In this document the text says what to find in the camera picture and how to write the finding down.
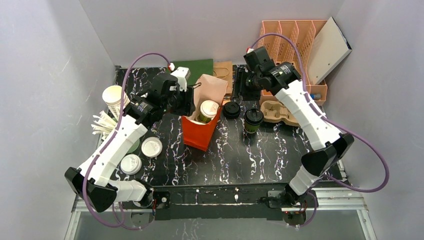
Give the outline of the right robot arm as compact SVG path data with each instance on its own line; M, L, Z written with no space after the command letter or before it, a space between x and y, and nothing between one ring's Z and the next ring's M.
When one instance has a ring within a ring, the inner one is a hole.
M296 200L346 154L354 137L324 120L324 113L304 90L301 76L291 63L276 65L265 47L249 48L243 58L246 69L237 70L234 94L244 101L258 101L263 90L271 92L297 120L312 147L285 187L286 196Z

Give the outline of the white lids partial stack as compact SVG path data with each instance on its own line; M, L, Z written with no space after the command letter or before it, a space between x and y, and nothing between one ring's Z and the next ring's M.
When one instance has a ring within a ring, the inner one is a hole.
M157 137L148 137L141 144L141 152L148 158L159 156L162 150L162 142Z

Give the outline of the single green paper cup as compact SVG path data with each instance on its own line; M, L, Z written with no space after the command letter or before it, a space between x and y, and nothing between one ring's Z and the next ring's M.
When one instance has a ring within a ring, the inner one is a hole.
M253 125L253 124L249 124L249 123L245 123L244 124L244 130L248 133L248 134L254 134L257 132L257 130L260 128L260 124L257 125Z

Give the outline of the orange paper bag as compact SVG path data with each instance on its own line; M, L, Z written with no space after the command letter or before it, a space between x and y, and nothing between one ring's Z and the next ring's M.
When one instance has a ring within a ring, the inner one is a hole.
M206 151L220 119L228 82L208 74L202 74L196 82L200 86L194 89L193 103L195 111L190 116L181 118L183 143ZM205 101L217 103L217 107L212 109L216 114L207 123L199 120L201 105Z

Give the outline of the single white cup lid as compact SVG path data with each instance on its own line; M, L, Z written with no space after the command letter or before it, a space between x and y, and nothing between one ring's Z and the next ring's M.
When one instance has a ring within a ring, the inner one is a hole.
M205 100L200 105L200 113L214 118L218 112L220 105L213 100Z

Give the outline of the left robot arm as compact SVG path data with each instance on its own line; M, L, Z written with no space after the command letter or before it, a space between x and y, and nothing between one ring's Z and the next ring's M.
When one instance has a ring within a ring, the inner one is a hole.
M117 202L149 204L152 188L142 180L112 180L111 175L134 142L145 135L164 114L190 116L194 110L194 88L189 73L161 72L151 88L139 92L123 109L120 125L79 167L69 167L64 177L72 190L96 212Z

